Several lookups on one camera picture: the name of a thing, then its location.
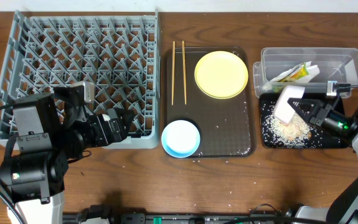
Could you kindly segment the green orange snack wrapper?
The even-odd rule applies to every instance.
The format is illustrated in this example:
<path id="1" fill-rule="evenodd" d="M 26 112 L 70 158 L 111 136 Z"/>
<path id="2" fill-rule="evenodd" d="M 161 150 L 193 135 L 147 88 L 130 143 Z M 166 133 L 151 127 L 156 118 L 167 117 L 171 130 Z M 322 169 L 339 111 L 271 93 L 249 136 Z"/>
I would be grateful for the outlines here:
<path id="1" fill-rule="evenodd" d="M 283 77 L 279 79 L 279 82 L 293 82 L 309 75 L 307 68 L 310 66 L 311 62 L 304 62 L 296 65 L 295 67 L 283 72 Z"/>

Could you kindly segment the white napkin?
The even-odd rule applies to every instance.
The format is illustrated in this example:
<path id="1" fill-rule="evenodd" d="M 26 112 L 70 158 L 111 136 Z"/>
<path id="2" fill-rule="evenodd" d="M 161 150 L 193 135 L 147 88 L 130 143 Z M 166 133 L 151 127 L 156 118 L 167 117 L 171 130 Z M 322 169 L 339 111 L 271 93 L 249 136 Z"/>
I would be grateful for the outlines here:
<path id="1" fill-rule="evenodd" d="M 309 72 L 309 75 L 300 78 L 299 80 L 293 81 L 293 83 L 309 83 L 315 76 L 319 75 L 320 69 L 318 65 L 311 65 L 307 68 L 307 71 Z M 270 80 L 270 82 L 279 82 L 279 79 L 282 78 L 282 73 L 279 74 L 277 77 Z"/>

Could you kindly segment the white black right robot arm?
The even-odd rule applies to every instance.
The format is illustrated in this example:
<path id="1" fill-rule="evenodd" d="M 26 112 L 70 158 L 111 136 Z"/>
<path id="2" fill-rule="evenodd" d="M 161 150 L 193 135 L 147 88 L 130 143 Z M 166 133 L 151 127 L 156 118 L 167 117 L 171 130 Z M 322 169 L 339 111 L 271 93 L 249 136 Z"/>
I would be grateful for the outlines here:
<path id="1" fill-rule="evenodd" d="M 307 98 L 289 98 L 288 104 L 306 123 L 348 143 L 358 160 L 358 108 L 351 117 L 336 111 L 335 103 Z M 329 208 L 299 207 L 294 223 L 358 223 L 358 177 Z"/>

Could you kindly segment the white pink bowl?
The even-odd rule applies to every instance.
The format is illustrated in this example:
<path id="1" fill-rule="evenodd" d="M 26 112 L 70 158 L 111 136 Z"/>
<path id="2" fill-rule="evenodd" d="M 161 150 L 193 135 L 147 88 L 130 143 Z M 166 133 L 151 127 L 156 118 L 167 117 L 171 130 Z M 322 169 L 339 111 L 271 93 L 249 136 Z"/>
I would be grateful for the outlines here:
<path id="1" fill-rule="evenodd" d="M 295 114 L 294 109 L 288 103 L 290 98 L 302 98 L 305 92 L 305 87 L 287 85 L 281 92 L 281 95 L 276 102 L 273 110 L 273 116 L 281 121 L 283 124 L 288 125 Z"/>

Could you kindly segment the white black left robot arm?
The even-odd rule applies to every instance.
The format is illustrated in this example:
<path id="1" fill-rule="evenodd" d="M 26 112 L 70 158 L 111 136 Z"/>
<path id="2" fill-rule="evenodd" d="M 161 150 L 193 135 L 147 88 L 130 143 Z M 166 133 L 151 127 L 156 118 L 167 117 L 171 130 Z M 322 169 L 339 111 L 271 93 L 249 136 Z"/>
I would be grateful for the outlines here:
<path id="1" fill-rule="evenodd" d="M 12 105 L 17 134 L 0 165 L 0 188 L 13 223 L 62 223 L 64 175 L 68 165 L 93 147 L 128 137 L 134 111 L 86 111 L 85 86 L 57 87 L 53 93 L 18 98 Z"/>

